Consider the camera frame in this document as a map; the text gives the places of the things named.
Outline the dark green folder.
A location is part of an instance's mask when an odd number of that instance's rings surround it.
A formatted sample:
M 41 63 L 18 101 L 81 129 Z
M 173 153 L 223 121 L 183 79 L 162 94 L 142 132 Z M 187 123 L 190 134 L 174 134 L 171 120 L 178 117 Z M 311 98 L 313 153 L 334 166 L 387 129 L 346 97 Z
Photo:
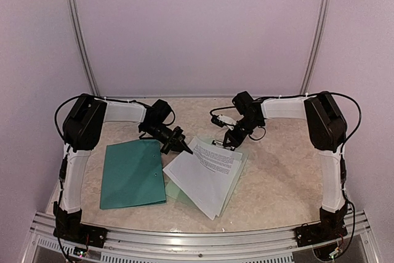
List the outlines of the dark green folder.
M 105 152 L 100 209 L 121 209 L 166 203 L 157 140 L 109 145 Z

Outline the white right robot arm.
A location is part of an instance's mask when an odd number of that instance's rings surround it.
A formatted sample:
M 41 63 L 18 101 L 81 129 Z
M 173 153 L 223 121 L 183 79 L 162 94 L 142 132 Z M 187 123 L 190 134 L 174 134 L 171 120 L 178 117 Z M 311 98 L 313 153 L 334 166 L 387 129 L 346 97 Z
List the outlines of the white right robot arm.
M 232 103 L 241 119 L 235 121 L 223 115 L 214 115 L 211 119 L 220 127 L 228 127 L 223 140 L 226 147 L 239 147 L 254 129 L 264 127 L 268 119 L 304 119 L 307 122 L 309 138 L 319 153 L 323 173 L 321 222 L 315 227 L 315 236 L 322 241 L 329 240 L 338 232 L 348 206 L 342 191 L 346 173 L 341 156 L 347 122 L 333 94 L 323 91 L 312 95 L 253 99 L 244 91 L 237 94 Z

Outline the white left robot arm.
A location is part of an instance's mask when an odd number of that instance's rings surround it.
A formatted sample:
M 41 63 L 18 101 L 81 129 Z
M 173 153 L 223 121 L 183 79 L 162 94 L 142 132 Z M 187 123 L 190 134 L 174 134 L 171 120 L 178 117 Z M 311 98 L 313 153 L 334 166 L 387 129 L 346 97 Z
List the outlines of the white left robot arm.
M 162 143 L 161 153 L 191 152 L 180 127 L 171 129 L 165 122 L 174 113 L 164 100 L 153 105 L 136 100 L 106 99 L 81 94 L 70 99 L 74 104 L 63 124 L 55 127 L 63 140 L 63 160 L 59 172 L 60 194 L 54 203 L 56 218 L 65 219 L 61 225 L 64 234 L 73 241 L 86 236 L 81 218 L 81 189 L 84 170 L 91 151 L 98 144 L 106 122 L 131 122 L 138 125 L 141 139 L 155 139 Z

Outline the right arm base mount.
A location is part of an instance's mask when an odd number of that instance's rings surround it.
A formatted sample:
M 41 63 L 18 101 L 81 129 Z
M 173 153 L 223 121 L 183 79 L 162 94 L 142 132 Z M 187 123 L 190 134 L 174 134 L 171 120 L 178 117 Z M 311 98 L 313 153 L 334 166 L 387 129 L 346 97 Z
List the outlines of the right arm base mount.
M 345 237 L 348 232 L 344 217 L 348 205 L 345 203 L 339 210 L 329 212 L 320 207 L 320 221 L 314 224 L 302 224 L 294 229 L 298 247 L 315 245 L 337 238 Z

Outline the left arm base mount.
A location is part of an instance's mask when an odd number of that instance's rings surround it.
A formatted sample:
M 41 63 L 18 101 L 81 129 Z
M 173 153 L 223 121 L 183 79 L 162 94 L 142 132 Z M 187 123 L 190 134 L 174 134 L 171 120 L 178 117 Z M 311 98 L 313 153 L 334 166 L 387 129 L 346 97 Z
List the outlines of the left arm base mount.
M 108 230 L 103 227 L 83 224 L 81 222 L 82 210 L 68 213 L 61 208 L 54 211 L 54 236 L 80 245 L 103 248 Z

